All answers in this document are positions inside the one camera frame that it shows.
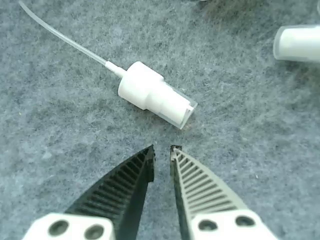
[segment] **spray nozzle head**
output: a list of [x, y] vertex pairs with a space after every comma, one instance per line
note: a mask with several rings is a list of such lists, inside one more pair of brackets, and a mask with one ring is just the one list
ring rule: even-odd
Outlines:
[[197, 103], [174, 89], [164, 77], [142, 62], [132, 64], [124, 74], [118, 94], [142, 110], [148, 109], [182, 129]]

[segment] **white spray pump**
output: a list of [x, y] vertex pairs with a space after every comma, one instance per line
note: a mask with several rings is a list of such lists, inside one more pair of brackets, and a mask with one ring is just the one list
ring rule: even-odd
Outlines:
[[120, 97], [142, 110], [152, 111], [179, 129], [184, 127], [198, 104], [167, 84], [162, 75], [140, 61], [132, 64], [126, 71], [55, 30], [35, 15], [22, 1], [19, 1], [19, 4], [31, 18], [49, 32], [101, 63], [120, 77], [121, 82], [118, 88]]

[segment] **transparent plastic cap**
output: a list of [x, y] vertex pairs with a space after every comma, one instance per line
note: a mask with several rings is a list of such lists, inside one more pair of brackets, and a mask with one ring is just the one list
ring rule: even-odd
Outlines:
[[274, 39], [277, 60], [320, 62], [320, 25], [282, 26]]
[[[198, 103], [166, 82], [163, 81], [162, 84], [167, 90], [160, 90], [161, 96], [159, 95], [159, 97], [162, 99], [160, 107], [154, 109], [152, 102], [149, 102], [148, 109], [177, 128], [182, 129]], [[151, 97], [153, 99], [157, 97], [158, 91], [159, 88], [156, 89], [156, 92], [152, 92], [153, 96]]]

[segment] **white plastic cylinder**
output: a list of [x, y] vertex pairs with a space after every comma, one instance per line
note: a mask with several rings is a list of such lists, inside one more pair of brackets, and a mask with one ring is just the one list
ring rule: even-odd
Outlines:
[[152, 111], [179, 129], [184, 127], [198, 105], [140, 61], [132, 64], [124, 74], [118, 95], [142, 110]]
[[277, 60], [320, 62], [320, 25], [282, 26], [274, 39]]

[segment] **gray carpet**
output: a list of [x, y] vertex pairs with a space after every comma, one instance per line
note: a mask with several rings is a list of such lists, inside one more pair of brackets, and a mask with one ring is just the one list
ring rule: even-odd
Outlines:
[[169, 149], [183, 145], [283, 240], [320, 239], [320, 66], [272, 54], [282, 25], [317, 1], [26, 0], [39, 17], [127, 69], [142, 61], [199, 106], [183, 130], [118, 97], [120, 80], [0, 4], [0, 235], [63, 212], [155, 145], [137, 239], [180, 239]]

